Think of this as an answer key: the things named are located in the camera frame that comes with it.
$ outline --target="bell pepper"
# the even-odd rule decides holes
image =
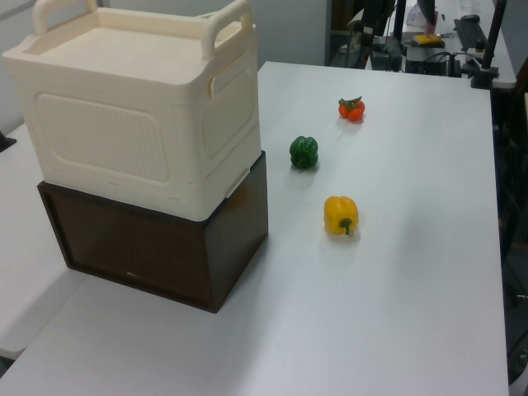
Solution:
[[[318,145],[314,138],[299,136],[290,145],[291,163],[299,169],[308,169],[317,163]]]
[[[331,196],[324,202],[324,226],[329,233],[349,235],[359,223],[356,202],[347,196]]]

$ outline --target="yellow bell pepper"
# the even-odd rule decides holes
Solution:
[[[347,196],[331,196],[324,202],[324,226],[329,233],[350,234],[359,223],[356,202]]]

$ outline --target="crate handle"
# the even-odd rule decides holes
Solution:
[[[240,30],[231,35],[218,47],[215,47],[216,36],[231,22],[240,18]],[[205,32],[201,38],[201,52],[205,59],[214,58],[223,47],[243,35],[249,33],[253,28],[251,8],[246,0],[235,0],[228,6],[216,12],[205,24]]]
[[[97,0],[84,0],[87,12],[97,11]],[[58,8],[75,3],[75,0],[37,0],[33,6],[33,27],[36,35],[43,35],[48,31],[46,20],[48,15]]]

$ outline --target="tomato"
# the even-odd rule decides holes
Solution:
[[[359,107],[360,109],[362,109],[363,112],[365,112],[365,103],[363,103],[363,101],[359,101],[359,102],[355,103],[355,105],[357,107]]]
[[[339,114],[341,114],[341,117],[348,118],[348,113],[350,112],[350,109],[346,104],[339,105]]]
[[[350,110],[348,113],[348,120],[350,121],[359,121],[363,118],[363,110],[361,108],[356,108]]]

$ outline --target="dark brown wooden box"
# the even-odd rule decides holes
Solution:
[[[218,312],[267,236],[266,155],[201,222],[38,185],[69,268]]]

